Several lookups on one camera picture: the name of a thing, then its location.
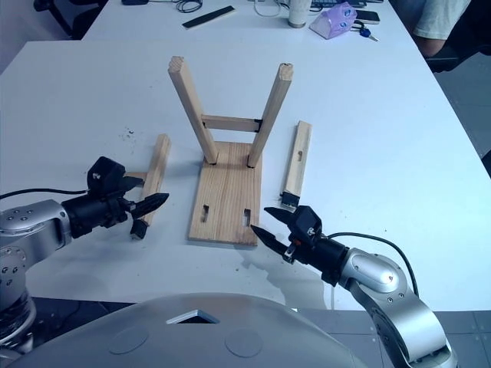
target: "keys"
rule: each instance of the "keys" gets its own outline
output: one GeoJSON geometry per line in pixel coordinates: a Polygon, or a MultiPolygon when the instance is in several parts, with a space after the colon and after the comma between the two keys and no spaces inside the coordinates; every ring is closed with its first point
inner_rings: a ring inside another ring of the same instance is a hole
{"type": "Polygon", "coordinates": [[[370,32],[370,30],[368,28],[365,28],[365,27],[360,28],[360,36],[365,37],[365,38],[370,38],[371,40],[379,42],[379,39],[376,38],[375,36],[373,36],[372,33],[370,32]]]}

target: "chair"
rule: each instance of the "chair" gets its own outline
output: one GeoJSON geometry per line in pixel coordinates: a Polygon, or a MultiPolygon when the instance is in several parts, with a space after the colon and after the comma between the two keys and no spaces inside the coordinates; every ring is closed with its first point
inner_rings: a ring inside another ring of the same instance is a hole
{"type": "Polygon", "coordinates": [[[486,168],[486,171],[489,174],[489,177],[491,178],[491,151],[484,155],[482,162],[484,167],[486,168]]]}
{"type": "Polygon", "coordinates": [[[443,48],[426,59],[434,73],[451,71],[474,54],[491,55],[491,1],[472,0],[443,48]]]}
{"type": "Polygon", "coordinates": [[[37,12],[48,10],[67,35],[71,36],[74,40],[81,40],[92,26],[92,23],[94,23],[102,8],[106,5],[107,0],[70,0],[70,2],[74,5],[97,4],[97,7],[77,15],[72,26],[63,18],[63,15],[54,4],[54,0],[34,0],[34,9],[37,12]]]}

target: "cable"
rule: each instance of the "cable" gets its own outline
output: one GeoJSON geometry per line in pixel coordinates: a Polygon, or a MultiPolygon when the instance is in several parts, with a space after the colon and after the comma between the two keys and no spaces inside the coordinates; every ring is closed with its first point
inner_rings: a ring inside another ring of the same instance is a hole
{"type": "MultiPolygon", "coordinates": [[[[285,8],[287,10],[290,10],[290,5],[285,4],[284,2],[278,2],[278,4],[280,4],[280,6],[282,6],[283,8],[285,8]]],[[[314,10],[312,10],[312,8],[310,8],[309,11],[312,12],[312,13],[320,13],[320,12],[322,12],[322,9],[324,9],[324,7],[323,6],[320,6],[318,8],[317,7],[314,8],[314,10]]]]}
{"type": "Polygon", "coordinates": [[[382,243],[385,243],[385,244],[391,246],[393,249],[396,250],[397,253],[399,253],[399,256],[402,258],[402,260],[404,261],[404,264],[407,267],[407,271],[409,272],[409,276],[411,278],[411,282],[413,283],[413,292],[416,294],[417,297],[420,296],[420,292],[417,289],[416,277],[414,276],[414,272],[413,272],[413,269],[412,269],[412,267],[411,267],[411,265],[409,263],[409,260],[407,259],[407,257],[404,254],[404,252],[398,246],[396,246],[392,241],[388,241],[388,240],[386,240],[384,238],[379,238],[378,236],[361,234],[359,232],[336,232],[334,234],[328,235],[327,238],[328,239],[333,239],[333,238],[337,238],[338,236],[356,236],[356,237],[359,237],[359,238],[366,238],[366,239],[376,240],[377,242],[379,241],[379,242],[382,242],[382,243]]]}
{"type": "Polygon", "coordinates": [[[77,191],[71,191],[71,190],[60,190],[60,189],[49,189],[49,188],[34,188],[34,189],[23,189],[23,190],[16,190],[15,192],[10,192],[10,193],[5,193],[0,195],[0,200],[8,198],[8,197],[13,197],[13,196],[18,196],[19,194],[25,194],[25,193],[34,193],[34,192],[48,192],[48,193],[58,193],[58,194],[69,194],[71,196],[75,196],[78,194],[85,194],[87,193],[87,190],[77,190],[77,191]]]}
{"type": "Polygon", "coordinates": [[[63,321],[60,323],[60,326],[55,330],[55,332],[57,331],[60,331],[64,328],[64,325],[67,323],[67,320],[70,319],[70,317],[72,317],[73,315],[75,315],[82,307],[82,302],[81,301],[77,301],[77,307],[75,308],[75,310],[71,313],[69,313],[69,315],[67,315],[63,321]]]}
{"type": "Polygon", "coordinates": [[[169,2],[172,4],[176,4],[176,9],[179,13],[193,13],[196,10],[201,9],[203,6],[203,0],[148,0],[149,2],[169,2]],[[187,5],[194,3],[192,8],[189,8],[187,5]]]}
{"type": "Polygon", "coordinates": [[[258,0],[254,0],[254,12],[257,15],[260,15],[261,17],[265,17],[265,18],[274,18],[274,17],[277,17],[279,15],[279,13],[282,12],[282,6],[283,5],[281,5],[281,3],[278,2],[278,1],[275,1],[275,4],[278,6],[278,11],[276,12],[276,14],[262,14],[258,10],[258,0]]]}

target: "gray shirt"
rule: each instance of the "gray shirt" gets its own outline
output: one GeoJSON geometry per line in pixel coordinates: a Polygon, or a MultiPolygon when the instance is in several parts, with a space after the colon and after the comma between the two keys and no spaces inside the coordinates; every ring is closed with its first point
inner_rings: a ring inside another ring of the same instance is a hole
{"type": "Polygon", "coordinates": [[[411,34],[446,40],[470,0],[390,0],[390,3],[411,34]]]}

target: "rectangular slot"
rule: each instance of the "rectangular slot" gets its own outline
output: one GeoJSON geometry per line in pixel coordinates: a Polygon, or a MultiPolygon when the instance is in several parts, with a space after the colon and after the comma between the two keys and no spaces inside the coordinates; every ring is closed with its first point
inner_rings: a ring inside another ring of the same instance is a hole
{"type": "Polygon", "coordinates": [[[251,225],[251,210],[244,209],[244,216],[242,217],[242,226],[248,228],[251,225]]]}
{"type": "Polygon", "coordinates": [[[209,213],[209,206],[204,205],[203,211],[201,212],[201,222],[207,222],[208,221],[208,213],[209,213]]]}
{"type": "Polygon", "coordinates": [[[170,318],[166,324],[217,324],[219,320],[210,316],[202,310],[195,309],[190,312],[181,314],[177,317],[170,318]]]}

